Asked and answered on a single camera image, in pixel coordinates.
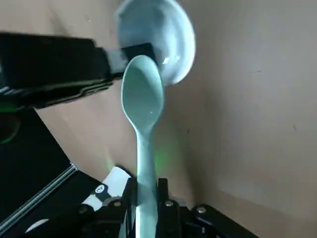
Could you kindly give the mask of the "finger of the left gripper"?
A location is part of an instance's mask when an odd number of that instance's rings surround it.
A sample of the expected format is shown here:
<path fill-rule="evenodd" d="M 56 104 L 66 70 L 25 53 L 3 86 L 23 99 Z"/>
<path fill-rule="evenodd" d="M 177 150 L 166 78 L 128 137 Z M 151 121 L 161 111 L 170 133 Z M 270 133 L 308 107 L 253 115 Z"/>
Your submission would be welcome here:
<path fill-rule="evenodd" d="M 145 55 L 156 61 L 153 46 L 150 43 L 132 45 L 121 49 L 106 50 L 106 58 L 111 74 L 121 74 L 128 63 L 136 56 Z"/>

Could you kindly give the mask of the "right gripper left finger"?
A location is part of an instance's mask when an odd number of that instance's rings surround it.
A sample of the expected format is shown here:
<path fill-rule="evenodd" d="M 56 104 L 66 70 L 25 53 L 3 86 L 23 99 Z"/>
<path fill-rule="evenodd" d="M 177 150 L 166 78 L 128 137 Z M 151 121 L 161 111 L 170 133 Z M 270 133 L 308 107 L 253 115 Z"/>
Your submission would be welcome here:
<path fill-rule="evenodd" d="M 81 238 L 134 238 L 137 181 L 129 178 L 123 194 L 110 197 L 108 186 L 101 183 L 83 202 L 93 208 L 88 221 L 80 228 Z"/>

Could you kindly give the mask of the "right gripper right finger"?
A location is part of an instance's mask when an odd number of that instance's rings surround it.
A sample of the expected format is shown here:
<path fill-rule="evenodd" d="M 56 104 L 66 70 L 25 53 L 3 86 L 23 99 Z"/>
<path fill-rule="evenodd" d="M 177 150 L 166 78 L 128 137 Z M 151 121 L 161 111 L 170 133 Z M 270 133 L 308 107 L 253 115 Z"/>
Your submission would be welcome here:
<path fill-rule="evenodd" d="M 257 238 L 217 209 L 198 204 L 191 210 L 169 196 L 168 180 L 158 179 L 159 238 Z"/>

